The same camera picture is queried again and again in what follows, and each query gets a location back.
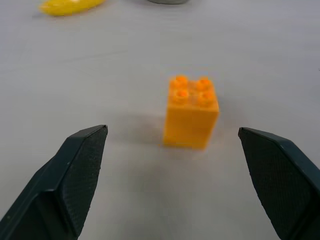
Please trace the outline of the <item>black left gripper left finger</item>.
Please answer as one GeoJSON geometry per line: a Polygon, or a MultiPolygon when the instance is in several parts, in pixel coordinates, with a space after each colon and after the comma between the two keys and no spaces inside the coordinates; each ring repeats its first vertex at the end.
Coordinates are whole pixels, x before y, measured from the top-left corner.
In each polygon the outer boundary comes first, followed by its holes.
{"type": "Polygon", "coordinates": [[[95,194],[106,125],[70,135],[0,220],[0,240],[78,240],[95,194]]]}

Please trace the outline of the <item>grey round object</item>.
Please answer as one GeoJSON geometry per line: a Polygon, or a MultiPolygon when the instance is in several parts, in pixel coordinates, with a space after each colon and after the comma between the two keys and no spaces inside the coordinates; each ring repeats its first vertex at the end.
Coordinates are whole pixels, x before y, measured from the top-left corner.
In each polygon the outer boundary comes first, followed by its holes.
{"type": "Polygon", "coordinates": [[[148,1],[155,4],[163,4],[163,5],[182,5],[187,3],[189,0],[148,0],[148,1]]]}

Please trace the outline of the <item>yellow banana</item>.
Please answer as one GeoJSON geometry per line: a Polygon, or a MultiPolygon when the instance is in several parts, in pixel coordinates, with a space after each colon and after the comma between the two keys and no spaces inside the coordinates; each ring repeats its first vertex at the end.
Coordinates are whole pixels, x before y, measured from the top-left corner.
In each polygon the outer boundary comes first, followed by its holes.
{"type": "Polygon", "coordinates": [[[46,0],[39,6],[39,10],[49,16],[69,16],[98,7],[105,1],[106,0],[46,0]]]}

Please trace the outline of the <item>orange studded building block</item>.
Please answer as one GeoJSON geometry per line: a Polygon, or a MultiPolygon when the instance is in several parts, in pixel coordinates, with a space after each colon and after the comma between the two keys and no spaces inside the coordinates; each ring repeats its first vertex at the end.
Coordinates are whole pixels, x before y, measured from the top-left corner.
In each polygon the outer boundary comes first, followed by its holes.
{"type": "Polygon", "coordinates": [[[205,149],[220,114],[215,86],[207,76],[173,76],[168,85],[163,144],[205,149]]]}

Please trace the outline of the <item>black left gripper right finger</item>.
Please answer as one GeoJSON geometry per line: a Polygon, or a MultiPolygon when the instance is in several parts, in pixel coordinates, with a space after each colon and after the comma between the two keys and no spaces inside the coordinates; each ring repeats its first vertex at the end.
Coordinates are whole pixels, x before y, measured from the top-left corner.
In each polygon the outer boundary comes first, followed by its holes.
{"type": "Polygon", "coordinates": [[[252,184],[280,240],[320,240],[320,169],[289,139],[238,130],[252,184]]]}

